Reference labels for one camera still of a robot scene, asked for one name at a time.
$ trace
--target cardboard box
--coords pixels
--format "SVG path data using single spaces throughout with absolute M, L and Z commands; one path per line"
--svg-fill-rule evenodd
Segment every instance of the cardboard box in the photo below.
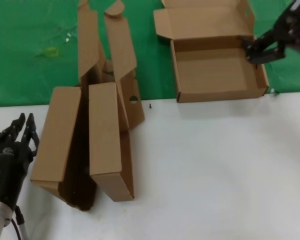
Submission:
M 31 181 L 81 211 L 94 203 L 89 175 L 88 104 L 79 87 L 56 87 L 45 119 Z
M 90 176 L 115 202 L 134 199 L 127 120 L 114 82 L 89 86 Z
M 98 32 L 98 13 L 88 0 L 78 5 L 78 74 L 83 94 L 89 99 L 89 85 L 103 82 L 106 54 Z
M 239 35 L 253 38 L 248 0 L 164 0 L 154 11 L 158 36 L 170 39 L 178 103 L 249 99 L 268 87 L 264 65 L 246 61 Z

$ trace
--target cable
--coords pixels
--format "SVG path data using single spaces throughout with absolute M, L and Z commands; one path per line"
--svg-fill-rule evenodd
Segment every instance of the cable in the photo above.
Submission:
M 16 222 L 15 222 L 15 220 L 13 218 L 11 218 L 11 222 L 12 222 L 12 224 L 14 226 L 14 229 L 15 229 L 16 235 L 18 237 L 18 240 L 21 240 L 21 236 L 20 236 L 20 232 L 19 232 L 18 226 L 17 226 L 17 224 L 16 224 Z
M 18 225 L 22 225 L 22 224 L 25 224 L 25 219 L 24 219 L 24 216 L 22 215 L 21 213 L 21 210 L 20 210 L 20 207 L 19 206 L 15 206 L 15 220 L 16 220 L 16 223 Z

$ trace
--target metal robot arm mount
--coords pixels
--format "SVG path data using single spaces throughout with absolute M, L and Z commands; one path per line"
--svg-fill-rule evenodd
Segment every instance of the metal robot arm mount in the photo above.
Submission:
M 273 28 L 257 40 L 240 36 L 246 59 L 251 64 L 266 64 L 286 57 L 286 48 L 300 53 L 300 0 L 294 0 Z

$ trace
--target open cardboard box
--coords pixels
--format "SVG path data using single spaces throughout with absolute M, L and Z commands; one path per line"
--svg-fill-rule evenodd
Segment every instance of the open cardboard box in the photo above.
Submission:
M 78 73 L 81 85 L 102 82 L 107 58 L 98 32 L 98 13 L 91 11 L 87 0 L 78 6 Z
M 268 87 L 264 65 L 247 62 L 239 36 L 253 38 L 248 0 L 163 0 L 158 36 L 171 39 L 178 103 L 249 99 Z

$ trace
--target hole in cardboard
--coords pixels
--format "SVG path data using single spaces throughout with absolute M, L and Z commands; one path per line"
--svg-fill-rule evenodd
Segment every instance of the hole in cardboard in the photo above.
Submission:
M 131 104 L 136 104 L 138 103 L 139 99 L 136 96 L 131 96 L 129 101 Z

